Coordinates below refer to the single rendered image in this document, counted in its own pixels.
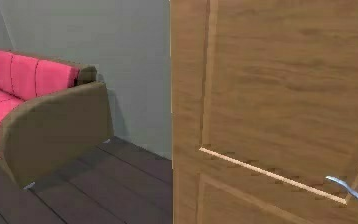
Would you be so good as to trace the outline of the brown wooden room door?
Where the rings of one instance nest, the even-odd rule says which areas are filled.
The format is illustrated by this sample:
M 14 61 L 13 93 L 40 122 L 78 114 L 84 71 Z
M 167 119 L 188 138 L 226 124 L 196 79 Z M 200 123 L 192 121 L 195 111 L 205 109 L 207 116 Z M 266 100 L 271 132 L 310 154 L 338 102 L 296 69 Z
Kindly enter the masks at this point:
M 358 224 L 358 0 L 171 0 L 173 224 Z

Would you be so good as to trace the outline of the brown sofa with pink cushions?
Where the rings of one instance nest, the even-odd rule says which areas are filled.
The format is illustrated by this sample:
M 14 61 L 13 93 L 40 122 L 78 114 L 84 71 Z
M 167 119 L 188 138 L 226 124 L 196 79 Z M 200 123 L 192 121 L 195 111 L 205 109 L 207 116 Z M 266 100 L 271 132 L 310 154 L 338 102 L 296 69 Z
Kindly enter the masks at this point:
M 0 50 L 0 166 L 21 188 L 110 139 L 93 65 Z

